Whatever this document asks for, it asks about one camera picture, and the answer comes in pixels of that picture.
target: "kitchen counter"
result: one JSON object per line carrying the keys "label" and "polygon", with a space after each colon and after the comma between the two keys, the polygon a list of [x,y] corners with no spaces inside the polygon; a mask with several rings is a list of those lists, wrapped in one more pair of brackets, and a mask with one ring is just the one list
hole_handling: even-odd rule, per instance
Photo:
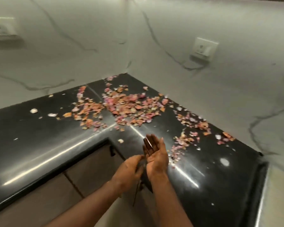
{"label": "kitchen counter", "polygon": [[[112,87],[128,85],[128,94],[142,93],[145,86],[128,74],[110,82]],[[105,88],[104,80],[89,83],[84,96],[99,102]],[[148,89],[147,96],[158,95],[154,89]],[[124,132],[113,129],[114,116],[103,110],[103,122],[108,128],[97,132],[83,130],[79,121],[62,117],[73,108],[77,91],[75,87],[53,97],[0,109],[0,210],[107,143],[126,159],[143,153],[145,134],[163,137],[170,149],[173,137],[180,136],[184,128],[173,109],[167,107],[151,123],[125,126]],[[38,113],[31,114],[32,108],[37,108]],[[49,113],[58,113],[61,119],[48,117]],[[222,132],[213,125],[210,128],[213,134]],[[230,147],[226,147],[217,145],[214,135],[200,137],[201,149],[190,145],[175,168],[168,169],[188,217],[197,227],[252,225],[256,217],[247,214],[256,213],[267,165],[257,151],[238,140],[228,142]],[[142,179],[149,186],[145,175]]]}

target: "backsplash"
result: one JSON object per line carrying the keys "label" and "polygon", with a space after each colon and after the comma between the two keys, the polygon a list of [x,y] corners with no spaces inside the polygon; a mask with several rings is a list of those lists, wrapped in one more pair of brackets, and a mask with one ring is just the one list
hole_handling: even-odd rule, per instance
{"label": "backsplash", "polygon": [[[0,45],[0,108],[128,72],[284,169],[284,3],[0,0],[0,17],[24,39]],[[205,67],[196,37],[219,42]]]}

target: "person's right hand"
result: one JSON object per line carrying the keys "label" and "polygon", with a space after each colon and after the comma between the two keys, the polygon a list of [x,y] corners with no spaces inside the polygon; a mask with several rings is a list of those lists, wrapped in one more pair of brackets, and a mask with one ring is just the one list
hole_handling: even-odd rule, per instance
{"label": "person's right hand", "polygon": [[148,163],[146,165],[146,171],[149,180],[152,181],[157,176],[166,176],[168,167],[168,153],[166,152],[163,138],[159,140],[154,134],[147,134],[143,141],[143,151]]}

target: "black countertop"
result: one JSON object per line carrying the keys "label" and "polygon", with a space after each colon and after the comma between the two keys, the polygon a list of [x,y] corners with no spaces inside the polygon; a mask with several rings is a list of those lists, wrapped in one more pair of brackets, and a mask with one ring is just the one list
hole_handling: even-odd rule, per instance
{"label": "black countertop", "polygon": [[[128,94],[142,93],[145,86],[128,74],[121,74],[110,82],[112,87],[128,85]],[[84,96],[102,101],[104,80],[87,86]],[[0,109],[0,210],[106,143],[126,159],[143,154],[145,134],[163,137],[170,149],[173,137],[180,136],[184,128],[173,109],[167,107],[151,123],[125,126],[124,132],[111,130],[115,125],[114,116],[103,110],[103,122],[108,128],[97,132],[83,130],[79,121],[62,117],[77,102],[77,92],[75,87],[53,97],[44,96]],[[158,92],[149,88],[146,95],[153,97]],[[32,108],[37,108],[38,113],[30,113]],[[61,120],[48,117],[49,113],[58,113]],[[215,126],[210,127],[213,134],[221,133]],[[201,150],[190,145],[176,167],[168,169],[169,178],[195,227],[244,226],[242,222],[249,212],[251,190],[259,177],[257,171],[262,160],[258,152],[238,140],[228,144],[230,147],[217,145],[214,135],[201,136],[198,144]],[[221,159],[227,159],[229,166],[223,165]]]}

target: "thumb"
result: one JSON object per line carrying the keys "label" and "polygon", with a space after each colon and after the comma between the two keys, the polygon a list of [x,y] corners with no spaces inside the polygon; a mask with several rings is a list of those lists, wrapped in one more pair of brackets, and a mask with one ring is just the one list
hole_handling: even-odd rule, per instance
{"label": "thumb", "polygon": [[135,174],[136,179],[140,179],[141,178],[141,176],[143,174],[143,171],[144,171],[143,166],[140,166],[140,168],[137,170],[137,172]]}
{"label": "thumb", "polygon": [[163,137],[159,140],[159,144],[160,144],[160,151],[166,152],[166,147],[165,147],[165,143],[164,143]]}

